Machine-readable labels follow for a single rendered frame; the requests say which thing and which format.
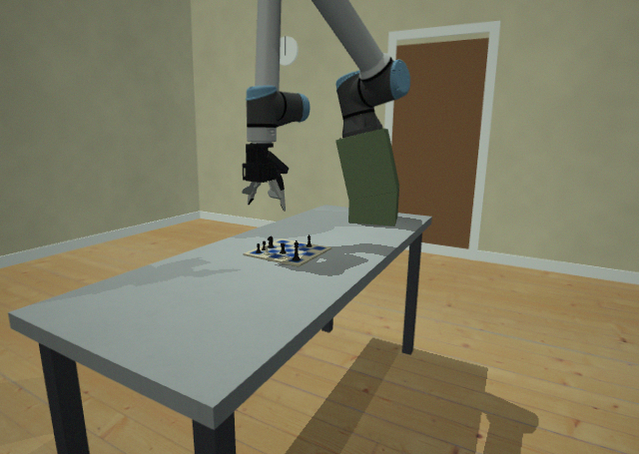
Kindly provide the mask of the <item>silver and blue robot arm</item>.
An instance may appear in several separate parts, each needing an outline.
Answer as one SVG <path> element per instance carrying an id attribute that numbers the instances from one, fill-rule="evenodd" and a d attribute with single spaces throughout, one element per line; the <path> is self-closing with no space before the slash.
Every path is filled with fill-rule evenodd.
<path id="1" fill-rule="evenodd" d="M 312 0 L 359 70 L 338 78 L 342 137 L 382 129 L 374 107 L 407 94 L 410 75 L 402 60 L 382 53 L 349 0 Z M 258 0 L 255 86 L 247 88 L 247 141 L 271 144 L 277 127 L 303 122 L 309 99 L 280 90 L 282 0 Z M 283 121 L 282 121 L 283 120 Z M 345 130 L 345 131 L 344 131 Z"/>

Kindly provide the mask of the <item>blue and cream chessboard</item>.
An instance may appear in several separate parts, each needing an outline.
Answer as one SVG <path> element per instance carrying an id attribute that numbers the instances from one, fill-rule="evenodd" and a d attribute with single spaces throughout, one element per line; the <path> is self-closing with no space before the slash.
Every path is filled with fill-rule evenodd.
<path id="1" fill-rule="evenodd" d="M 282 250 L 282 242 L 285 244 L 286 253 L 284 254 L 280 253 L 280 251 Z M 293 261 L 293 258 L 295 256 L 295 241 L 282 238 L 273 241 L 274 247 L 268 248 L 270 254 L 264 254 L 265 250 L 262 250 L 263 247 L 260 246 L 261 253 L 256 253 L 257 249 L 255 248 L 253 250 L 245 252 L 244 255 L 294 266 L 302 266 L 303 264 L 311 261 L 312 259 L 331 249 L 331 247 L 329 246 L 312 244 L 312 247 L 307 247 L 306 242 L 298 241 L 298 243 L 299 258 L 301 259 L 299 261 Z"/>

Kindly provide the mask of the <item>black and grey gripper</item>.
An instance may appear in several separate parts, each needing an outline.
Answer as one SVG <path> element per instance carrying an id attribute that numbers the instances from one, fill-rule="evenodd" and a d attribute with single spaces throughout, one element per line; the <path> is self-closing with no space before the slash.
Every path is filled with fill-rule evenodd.
<path id="1" fill-rule="evenodd" d="M 254 200 L 257 188 L 261 183 L 269 181 L 270 189 L 268 195 L 271 198 L 279 199 L 283 211 L 286 210 L 285 187 L 282 175 L 276 167 L 276 163 L 271 162 L 267 155 L 269 148 L 273 148 L 272 144 L 246 144 L 246 163 L 243 168 L 246 169 L 246 176 L 243 180 L 251 182 L 249 186 L 243 188 L 242 193 L 248 195 L 248 205 Z M 257 149 L 253 149 L 257 148 Z M 269 165 L 264 165 L 269 164 Z"/>

